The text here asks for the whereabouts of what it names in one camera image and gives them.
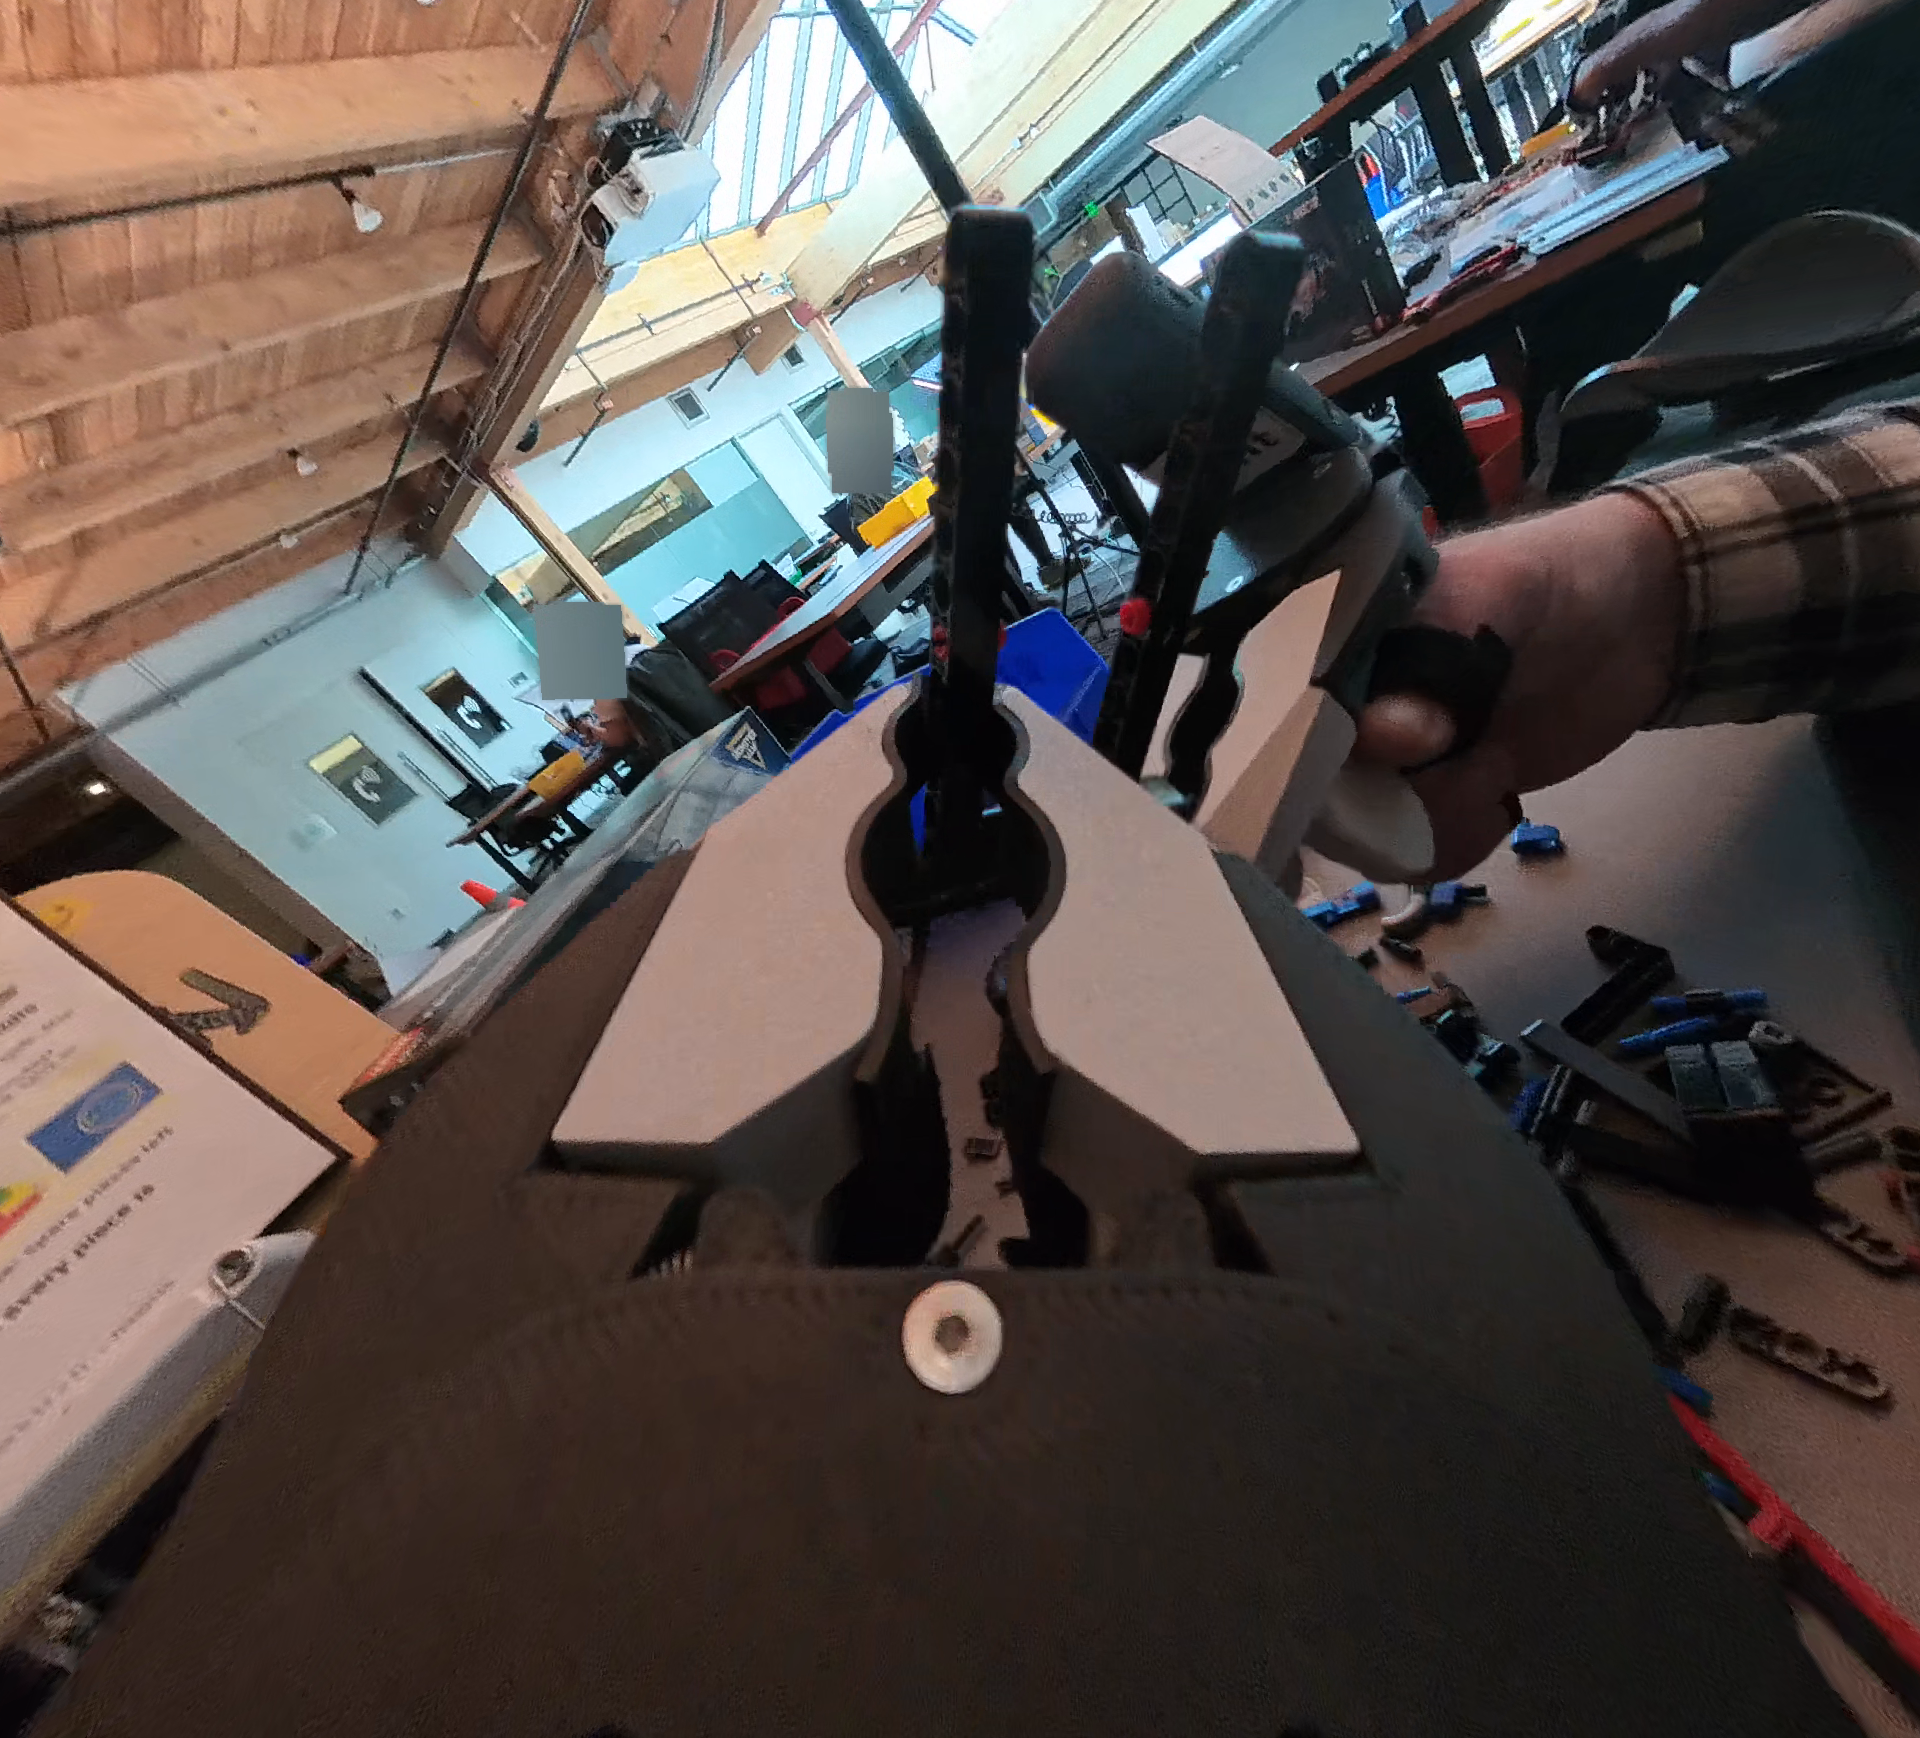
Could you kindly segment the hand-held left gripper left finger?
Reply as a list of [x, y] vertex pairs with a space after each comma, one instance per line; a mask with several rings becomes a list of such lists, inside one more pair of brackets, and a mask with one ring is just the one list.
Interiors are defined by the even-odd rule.
[[930, 1209], [930, 1095], [905, 955], [865, 851], [902, 802], [880, 695], [714, 823], [548, 1137], [571, 1177], [757, 1190], [821, 1212]]

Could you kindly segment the pile of toy building pieces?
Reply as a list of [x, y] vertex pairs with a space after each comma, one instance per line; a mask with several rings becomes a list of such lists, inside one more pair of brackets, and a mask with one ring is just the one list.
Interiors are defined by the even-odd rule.
[[[1424, 955], [1418, 941], [1409, 945]], [[1799, 1142], [1802, 1128], [1839, 1140], [1897, 1118], [1892, 1095], [1787, 1026], [1766, 988], [1686, 987], [1664, 946], [1610, 926], [1591, 926], [1587, 946], [1603, 981], [1562, 1019], [1529, 1025], [1520, 1044], [1465, 996], [1484, 1033], [1513, 1051], [1489, 1075], [1500, 1110], [1524, 1087], [1542, 1087], [1522, 1110], [1520, 1139], [1570, 1174], [1616, 1245], [1593, 1179], [1773, 1217], [1878, 1278], [1916, 1278], [1906, 1257], [1916, 1234], [1887, 1217], [1878, 1180], [1864, 1168], [1815, 1173], [1817, 1146]], [[1375, 977], [1407, 993], [1442, 973], [1381, 952]]]

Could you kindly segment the red toy axle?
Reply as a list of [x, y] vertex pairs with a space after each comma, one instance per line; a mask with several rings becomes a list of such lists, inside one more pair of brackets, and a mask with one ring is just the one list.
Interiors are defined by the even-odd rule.
[[1829, 1621], [1888, 1686], [1919, 1679], [1919, 1626], [1817, 1533], [1710, 1425], [1705, 1411], [1667, 1392], [1668, 1408], [1690, 1438], [1712, 1496], [1778, 1565], [1788, 1591]]

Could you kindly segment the plain blue plastic bin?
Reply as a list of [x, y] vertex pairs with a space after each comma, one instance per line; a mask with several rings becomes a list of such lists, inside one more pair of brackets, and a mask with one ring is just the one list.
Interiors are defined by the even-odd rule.
[[[1091, 744], [1108, 687], [1108, 662], [1057, 608], [1044, 608], [1003, 630], [1005, 638], [999, 646], [1000, 687], [1023, 695], [1044, 717], [1061, 722], [1076, 741]], [[787, 769], [795, 769], [854, 717], [877, 705], [880, 697], [899, 688], [913, 692], [926, 681], [928, 668], [922, 666], [860, 695], [853, 711], [832, 712], [812, 726], [787, 755]]]

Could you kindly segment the black metal pole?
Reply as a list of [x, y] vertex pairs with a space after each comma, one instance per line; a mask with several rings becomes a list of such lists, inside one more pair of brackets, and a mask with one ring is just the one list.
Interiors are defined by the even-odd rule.
[[901, 61], [895, 56], [863, 0], [825, 0], [829, 14], [859, 61], [867, 84], [883, 102], [892, 127], [919, 167], [926, 189], [944, 215], [967, 206], [973, 194], [948, 155], [922, 102], [914, 95]]

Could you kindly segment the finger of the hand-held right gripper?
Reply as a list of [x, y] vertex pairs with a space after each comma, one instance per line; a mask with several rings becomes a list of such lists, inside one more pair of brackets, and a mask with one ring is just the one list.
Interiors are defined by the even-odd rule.
[[1177, 817], [1198, 814], [1239, 701], [1233, 653], [1184, 653], [1175, 662], [1150, 743], [1150, 795]]
[[1343, 585], [1335, 569], [1295, 590], [1236, 646], [1234, 705], [1209, 752], [1195, 810], [1212, 847], [1297, 888], [1300, 848], [1357, 738], [1317, 666]]

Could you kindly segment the toy truck set box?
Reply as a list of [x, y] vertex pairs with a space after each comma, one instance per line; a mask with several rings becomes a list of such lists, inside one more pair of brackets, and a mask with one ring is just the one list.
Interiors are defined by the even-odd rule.
[[518, 908], [485, 913], [382, 1009], [396, 1046], [348, 1092], [360, 1125], [405, 1104], [442, 1055], [554, 960], [628, 888], [691, 853], [790, 766], [774, 731], [738, 711], [660, 762]]

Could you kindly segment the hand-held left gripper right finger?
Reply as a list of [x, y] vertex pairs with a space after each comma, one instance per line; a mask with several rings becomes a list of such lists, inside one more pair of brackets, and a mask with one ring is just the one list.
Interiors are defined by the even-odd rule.
[[1357, 1127], [1209, 841], [1037, 705], [1000, 718], [1009, 802], [1044, 847], [1009, 982], [1046, 1083], [1040, 1168], [1104, 1218], [1357, 1170]]

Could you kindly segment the short dark toy beam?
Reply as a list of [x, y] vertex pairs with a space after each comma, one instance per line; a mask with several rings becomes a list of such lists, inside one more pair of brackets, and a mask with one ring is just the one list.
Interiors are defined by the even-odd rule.
[[1818, 1390], [1871, 1408], [1892, 1400], [1888, 1381], [1871, 1360], [1778, 1319], [1736, 1304], [1729, 1311], [1724, 1329], [1729, 1340], [1746, 1356]]

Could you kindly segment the long black toy beam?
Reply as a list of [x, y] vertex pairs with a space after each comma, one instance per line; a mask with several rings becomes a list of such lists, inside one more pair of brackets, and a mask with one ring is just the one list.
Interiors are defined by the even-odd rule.
[[948, 223], [933, 496], [934, 650], [922, 718], [924, 864], [947, 892], [994, 864], [989, 825], [1012, 757], [997, 718], [1007, 526], [1033, 323], [1035, 227], [963, 206]]
[[1198, 317], [1158, 294], [1150, 268], [1116, 273], [1097, 300], [1101, 374], [1116, 382], [1104, 430], [1164, 430], [1156, 502], [1116, 612], [1094, 750], [1141, 778], [1215, 542], [1236, 498], [1307, 264], [1291, 234], [1247, 230], [1219, 257]]

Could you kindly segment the grey desk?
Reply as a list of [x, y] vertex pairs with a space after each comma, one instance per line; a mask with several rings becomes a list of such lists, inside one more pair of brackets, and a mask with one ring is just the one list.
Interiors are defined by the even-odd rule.
[[[1860, 835], [1856, 797], [1807, 720], [1655, 732], [1537, 795], [1562, 856], [1500, 848], [1471, 870], [1489, 904], [1416, 945], [1513, 1044], [1605, 981], [1591, 926], [1674, 960], [1686, 988], [1762, 988], [1812, 1046], [1916, 1123], [1916, 848]], [[1878, 1276], [1773, 1217], [1593, 1177], [1596, 1206], [1664, 1316], [1697, 1278], [1878, 1368], [1868, 1407], [1718, 1337], [1697, 1359], [1712, 1422], [1812, 1533], [1916, 1624], [1916, 1276]]]

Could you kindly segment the black office chair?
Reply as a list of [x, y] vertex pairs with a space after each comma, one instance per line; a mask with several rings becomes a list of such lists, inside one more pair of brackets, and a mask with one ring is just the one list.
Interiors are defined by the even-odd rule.
[[1529, 496], [1572, 500], [1670, 460], [1916, 404], [1916, 230], [1802, 215], [1723, 262], [1643, 349], [1559, 397]]

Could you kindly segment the instruction booklet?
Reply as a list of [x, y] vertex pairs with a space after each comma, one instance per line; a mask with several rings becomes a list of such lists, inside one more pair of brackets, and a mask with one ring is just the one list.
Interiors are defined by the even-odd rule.
[[177, 881], [5, 898], [5, 1446], [169, 1286], [373, 1150], [394, 1033]]

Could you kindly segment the person's right forearm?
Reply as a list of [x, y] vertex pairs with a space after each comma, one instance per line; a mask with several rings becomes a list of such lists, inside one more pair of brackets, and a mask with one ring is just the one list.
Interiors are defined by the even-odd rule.
[[1852, 406], [1609, 482], [1682, 585], [1652, 728], [1836, 718], [1919, 699], [1919, 406]]

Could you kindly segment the dark wooden work table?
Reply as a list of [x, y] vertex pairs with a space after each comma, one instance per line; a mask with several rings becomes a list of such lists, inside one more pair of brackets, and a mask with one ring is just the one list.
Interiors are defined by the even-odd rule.
[[[1537, 129], [1504, 122], [1490, 78], [1500, 80], [1524, 67], [1538, 49], [1576, 33], [1600, 9], [1600, 0], [1529, 4], [1520, 31], [1500, 40], [1495, 56], [1484, 61], [1479, 50], [1483, 38], [1515, 3], [1455, 0], [1285, 133], [1269, 148], [1270, 157], [1295, 160], [1309, 183], [1323, 167], [1357, 148], [1360, 127], [1407, 96], [1415, 102], [1416, 122], [1431, 142], [1444, 187], [1510, 191], [1522, 169], [1522, 146]], [[1466, 433], [1436, 414], [1444, 373], [1484, 360], [1495, 381], [1516, 391], [1524, 406], [1538, 404], [1540, 370], [1529, 325], [1556, 292], [1570, 292], [1576, 279], [1629, 246], [1629, 241], [1574, 246], [1574, 262], [1562, 271], [1549, 268], [1546, 260], [1516, 260], [1489, 284], [1466, 290], [1424, 319], [1405, 311], [1373, 341], [1304, 360], [1303, 377], [1331, 401], [1355, 411], [1392, 402], [1407, 423], [1441, 430], [1444, 460], [1463, 467]]]

